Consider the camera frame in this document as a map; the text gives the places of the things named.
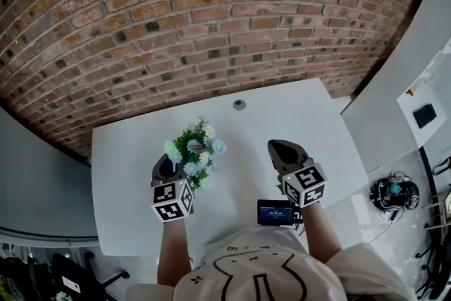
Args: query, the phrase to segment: white floor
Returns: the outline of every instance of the white floor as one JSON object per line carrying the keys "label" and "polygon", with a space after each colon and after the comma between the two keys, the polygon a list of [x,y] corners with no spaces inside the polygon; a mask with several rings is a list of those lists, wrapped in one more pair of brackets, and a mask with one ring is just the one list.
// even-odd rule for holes
{"label": "white floor", "polygon": [[[349,247],[358,242],[371,242],[378,253],[391,265],[396,272],[413,288],[421,285],[424,272],[420,266],[424,260],[414,258],[418,251],[426,247],[426,232],[424,224],[429,220],[429,213],[422,206],[429,202],[429,188],[422,162],[417,152],[394,162],[387,168],[370,172],[369,179],[377,180],[387,176],[391,171],[402,171],[419,186],[420,205],[413,211],[406,211],[403,217],[393,223],[389,229],[383,220],[386,215],[380,215],[370,203],[369,189],[363,188],[347,199],[329,207],[326,210],[335,232],[343,245]],[[119,280],[108,288],[108,292],[117,298],[125,299],[125,290],[133,283],[155,283],[157,260],[151,257],[107,257],[99,248],[92,249],[96,254],[94,267],[100,281],[114,276],[125,269],[131,275],[128,280]]]}

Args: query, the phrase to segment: forearm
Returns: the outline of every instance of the forearm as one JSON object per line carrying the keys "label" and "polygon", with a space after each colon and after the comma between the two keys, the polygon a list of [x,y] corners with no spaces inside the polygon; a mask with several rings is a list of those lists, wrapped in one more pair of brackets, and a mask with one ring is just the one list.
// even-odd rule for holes
{"label": "forearm", "polygon": [[185,222],[165,223],[161,241],[157,280],[159,285],[173,286],[191,272]]}
{"label": "forearm", "polygon": [[302,209],[302,219],[307,234],[309,254],[325,264],[342,249],[332,225],[318,202]]}

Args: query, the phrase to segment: white table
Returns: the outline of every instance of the white table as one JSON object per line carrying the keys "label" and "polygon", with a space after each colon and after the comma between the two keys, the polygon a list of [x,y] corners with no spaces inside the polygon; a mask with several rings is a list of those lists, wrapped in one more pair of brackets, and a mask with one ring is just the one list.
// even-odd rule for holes
{"label": "white table", "polygon": [[[233,102],[247,107],[236,111]],[[106,255],[157,255],[163,226],[150,207],[152,168],[166,140],[206,116],[228,146],[214,186],[197,193],[186,220],[190,250],[257,224],[258,199],[284,199],[267,151],[271,139],[302,145],[328,176],[330,206],[368,178],[337,106],[319,79],[260,88],[144,114],[96,128],[92,193]]]}

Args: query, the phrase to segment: person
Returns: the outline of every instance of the person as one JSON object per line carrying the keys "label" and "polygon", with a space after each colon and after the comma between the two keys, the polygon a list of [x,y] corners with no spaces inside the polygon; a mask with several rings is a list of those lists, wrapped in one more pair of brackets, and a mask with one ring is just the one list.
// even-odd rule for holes
{"label": "person", "polygon": [[342,249],[319,202],[302,209],[309,254],[293,229],[248,228],[207,246],[191,270],[183,220],[164,225],[158,285],[127,301],[416,300],[369,244]]}

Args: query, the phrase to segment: white t-shirt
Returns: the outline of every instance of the white t-shirt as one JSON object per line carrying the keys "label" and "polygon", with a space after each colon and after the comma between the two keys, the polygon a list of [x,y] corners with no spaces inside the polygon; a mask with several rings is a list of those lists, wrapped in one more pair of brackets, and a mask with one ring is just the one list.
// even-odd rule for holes
{"label": "white t-shirt", "polygon": [[134,285],[127,301],[416,300],[412,289],[368,244],[343,250],[322,264],[289,228],[239,231],[207,247],[198,266],[175,288]]}

